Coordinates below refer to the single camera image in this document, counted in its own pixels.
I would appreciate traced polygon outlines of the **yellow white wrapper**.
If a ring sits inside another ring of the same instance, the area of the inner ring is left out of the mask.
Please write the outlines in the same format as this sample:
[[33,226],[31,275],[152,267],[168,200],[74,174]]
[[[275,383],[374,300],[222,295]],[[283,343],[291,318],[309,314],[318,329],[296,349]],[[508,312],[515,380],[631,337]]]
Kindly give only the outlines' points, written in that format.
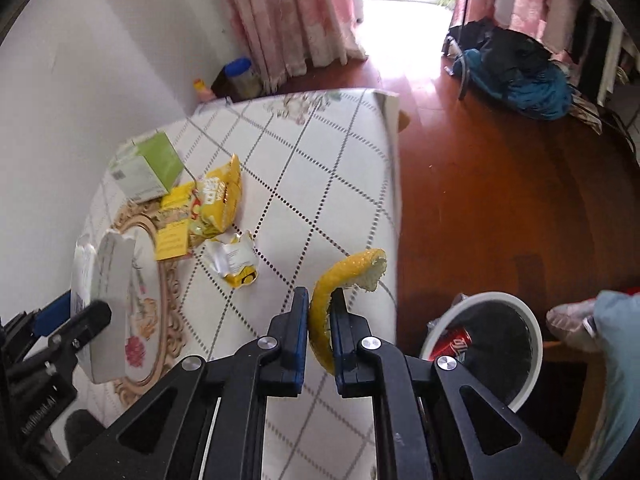
[[233,235],[228,243],[206,240],[203,259],[209,270],[234,289],[253,284],[258,278],[259,258],[254,237],[248,231]]

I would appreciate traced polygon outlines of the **yellow box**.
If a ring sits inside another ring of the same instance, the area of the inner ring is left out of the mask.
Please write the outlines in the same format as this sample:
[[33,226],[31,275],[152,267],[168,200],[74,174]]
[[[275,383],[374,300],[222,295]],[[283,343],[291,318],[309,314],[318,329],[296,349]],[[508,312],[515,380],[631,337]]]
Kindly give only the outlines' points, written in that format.
[[160,200],[155,214],[155,259],[176,260],[190,254],[191,206],[195,183],[176,186]]

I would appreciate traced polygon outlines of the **green white carton box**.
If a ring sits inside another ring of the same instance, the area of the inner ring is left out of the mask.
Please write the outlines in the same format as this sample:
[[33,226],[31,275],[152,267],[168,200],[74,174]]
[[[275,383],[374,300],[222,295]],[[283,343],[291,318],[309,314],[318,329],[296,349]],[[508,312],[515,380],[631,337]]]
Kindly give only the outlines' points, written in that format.
[[140,204],[167,195],[183,172],[183,162],[162,130],[129,139],[107,172],[127,200]]

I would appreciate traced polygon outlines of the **yellow snack bag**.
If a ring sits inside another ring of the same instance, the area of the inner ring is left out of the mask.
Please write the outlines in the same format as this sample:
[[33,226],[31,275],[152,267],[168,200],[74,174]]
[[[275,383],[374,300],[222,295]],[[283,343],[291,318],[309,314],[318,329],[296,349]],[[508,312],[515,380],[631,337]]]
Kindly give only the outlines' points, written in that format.
[[196,181],[191,205],[193,236],[214,238],[232,225],[242,200],[241,164],[237,154]]

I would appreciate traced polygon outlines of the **white trash bin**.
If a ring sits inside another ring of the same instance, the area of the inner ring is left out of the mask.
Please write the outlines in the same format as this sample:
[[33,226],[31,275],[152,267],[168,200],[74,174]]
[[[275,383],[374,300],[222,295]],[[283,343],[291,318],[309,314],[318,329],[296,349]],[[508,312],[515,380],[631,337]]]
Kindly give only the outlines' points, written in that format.
[[462,326],[472,347],[462,364],[511,411],[518,411],[536,385],[541,369],[542,336],[532,310],[506,292],[479,292],[454,298],[451,307],[427,323],[420,358],[429,361],[446,330]]

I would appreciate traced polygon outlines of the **light blue clothed person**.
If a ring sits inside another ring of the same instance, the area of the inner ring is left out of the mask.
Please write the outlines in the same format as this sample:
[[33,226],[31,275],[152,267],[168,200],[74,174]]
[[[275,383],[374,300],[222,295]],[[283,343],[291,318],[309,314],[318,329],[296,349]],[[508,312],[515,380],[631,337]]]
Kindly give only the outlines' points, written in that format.
[[639,477],[639,289],[602,290],[546,314],[551,355],[587,365],[565,457],[582,479]]

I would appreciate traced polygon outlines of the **white patterned bed cover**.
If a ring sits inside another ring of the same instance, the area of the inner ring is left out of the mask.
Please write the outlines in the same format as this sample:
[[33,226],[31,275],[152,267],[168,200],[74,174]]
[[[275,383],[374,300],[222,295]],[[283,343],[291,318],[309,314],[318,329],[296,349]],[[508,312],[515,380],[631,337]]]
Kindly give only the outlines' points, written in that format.
[[187,356],[218,360],[265,335],[292,306],[296,287],[313,288],[344,258],[386,252],[374,292],[351,288],[347,307],[386,340],[396,332],[397,246],[401,224],[397,96],[341,89],[204,106],[166,127],[191,183],[237,157],[242,197],[230,235],[250,234],[257,278],[234,288],[212,267],[203,245],[186,257],[156,262],[155,204],[131,205],[111,176],[93,197],[82,239],[108,230],[136,241],[137,295],[122,346],[126,375],[93,385],[76,375],[90,412],[110,424]]

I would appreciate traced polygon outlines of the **orange cap bottle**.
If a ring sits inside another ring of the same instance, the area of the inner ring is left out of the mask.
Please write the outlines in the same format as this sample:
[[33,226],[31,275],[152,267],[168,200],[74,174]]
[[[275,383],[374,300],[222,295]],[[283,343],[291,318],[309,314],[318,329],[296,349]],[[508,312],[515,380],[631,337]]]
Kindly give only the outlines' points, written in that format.
[[193,88],[201,103],[209,103],[217,99],[216,94],[211,88],[206,86],[203,79],[195,79],[193,81]]

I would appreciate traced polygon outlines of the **blue lid plastic jar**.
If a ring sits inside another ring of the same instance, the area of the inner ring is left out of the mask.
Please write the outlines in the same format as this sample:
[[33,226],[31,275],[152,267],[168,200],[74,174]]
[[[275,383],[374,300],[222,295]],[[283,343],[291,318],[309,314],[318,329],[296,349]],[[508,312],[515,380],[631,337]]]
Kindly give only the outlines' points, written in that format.
[[224,74],[242,100],[259,98],[264,91],[262,80],[249,58],[237,58],[224,66]]

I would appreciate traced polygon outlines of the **blue black clothes pile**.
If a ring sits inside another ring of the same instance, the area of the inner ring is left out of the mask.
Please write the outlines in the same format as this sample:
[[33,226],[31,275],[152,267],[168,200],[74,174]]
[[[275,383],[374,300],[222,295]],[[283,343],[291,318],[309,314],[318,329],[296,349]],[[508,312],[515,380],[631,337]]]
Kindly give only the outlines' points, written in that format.
[[[460,79],[459,29],[460,25],[450,27],[442,53],[454,57],[449,73]],[[462,46],[469,88],[474,86],[533,119],[555,120],[570,111],[572,90],[567,76],[533,37],[482,18],[466,23]]]

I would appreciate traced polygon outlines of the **black metal rack pole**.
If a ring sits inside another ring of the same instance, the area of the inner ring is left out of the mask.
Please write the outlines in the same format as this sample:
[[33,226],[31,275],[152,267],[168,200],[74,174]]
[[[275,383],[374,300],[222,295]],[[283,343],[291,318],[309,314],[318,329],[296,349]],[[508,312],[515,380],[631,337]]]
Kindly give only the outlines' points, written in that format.
[[469,5],[470,5],[470,0],[464,0],[464,6],[462,11],[462,21],[460,24],[459,36],[457,41],[457,45],[460,48],[460,55],[458,57],[458,60],[460,61],[460,67],[461,67],[460,88],[458,93],[458,101],[460,102],[464,100],[466,96],[466,92],[468,92],[468,88],[469,88],[469,67],[468,67],[468,63],[466,62],[464,47],[462,46],[462,42],[465,36],[466,21],[468,20]]

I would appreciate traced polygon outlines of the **pink floral curtain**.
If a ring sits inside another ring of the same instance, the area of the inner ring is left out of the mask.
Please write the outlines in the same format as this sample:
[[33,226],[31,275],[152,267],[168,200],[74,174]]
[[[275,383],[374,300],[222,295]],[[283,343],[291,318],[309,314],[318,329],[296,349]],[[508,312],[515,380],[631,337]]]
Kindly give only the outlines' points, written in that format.
[[363,61],[352,0],[219,0],[235,40],[271,93],[309,66]]

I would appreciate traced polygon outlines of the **clothes rack with garments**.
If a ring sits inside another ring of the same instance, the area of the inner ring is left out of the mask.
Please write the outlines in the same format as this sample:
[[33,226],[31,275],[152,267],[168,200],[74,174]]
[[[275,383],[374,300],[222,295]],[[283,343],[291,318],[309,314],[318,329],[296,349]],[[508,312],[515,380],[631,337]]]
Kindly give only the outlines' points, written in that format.
[[[451,27],[462,21],[456,1]],[[489,18],[540,42],[567,76],[567,115],[602,130],[600,111],[618,82],[639,73],[639,0],[470,0],[469,22]]]

